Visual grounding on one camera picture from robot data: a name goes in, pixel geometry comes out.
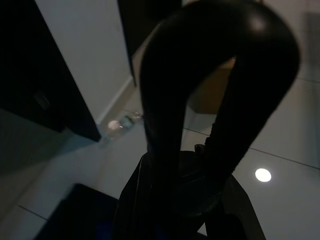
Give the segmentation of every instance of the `curved handle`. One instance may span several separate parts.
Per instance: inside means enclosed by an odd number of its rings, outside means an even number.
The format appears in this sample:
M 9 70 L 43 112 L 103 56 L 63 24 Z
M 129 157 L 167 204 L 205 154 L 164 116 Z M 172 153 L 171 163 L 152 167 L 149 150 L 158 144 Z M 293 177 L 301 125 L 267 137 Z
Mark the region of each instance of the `curved handle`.
M 211 175 L 228 177 L 293 83 L 295 38 L 267 7 L 199 1 L 158 28 L 143 57 L 140 88 L 152 188 L 169 196 L 178 169 L 191 92 L 223 62 L 236 63 L 204 156 Z

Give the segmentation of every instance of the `baseboard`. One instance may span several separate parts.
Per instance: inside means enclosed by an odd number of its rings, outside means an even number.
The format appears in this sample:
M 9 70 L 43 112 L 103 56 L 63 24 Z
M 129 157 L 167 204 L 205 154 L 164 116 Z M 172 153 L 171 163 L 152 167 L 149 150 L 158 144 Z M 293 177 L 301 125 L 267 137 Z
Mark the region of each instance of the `baseboard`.
M 97 119 L 95 123 L 102 137 L 106 134 L 108 123 L 124 108 L 135 88 L 134 78 L 130 75 L 112 99 L 111 103 L 106 107 L 103 114 Z

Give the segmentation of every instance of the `tile floor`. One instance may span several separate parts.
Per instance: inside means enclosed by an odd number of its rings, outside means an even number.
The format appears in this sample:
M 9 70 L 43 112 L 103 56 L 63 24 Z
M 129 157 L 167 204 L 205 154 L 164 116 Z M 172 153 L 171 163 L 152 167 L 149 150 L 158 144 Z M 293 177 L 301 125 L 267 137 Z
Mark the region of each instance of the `tile floor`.
M 234 171 L 247 192 L 267 240 L 316 240 L 320 235 L 320 84 L 297 79 Z M 120 115 L 141 112 L 139 90 Z M 214 115 L 187 108 L 182 150 L 204 143 Z M 138 123 L 117 141 L 92 142 L 67 132 L 38 179 L 0 225 L 2 240 L 30 240 L 75 183 L 118 198 L 146 152 Z M 255 170 L 271 172 L 270 182 Z M 205 233 L 204 226 L 200 232 Z

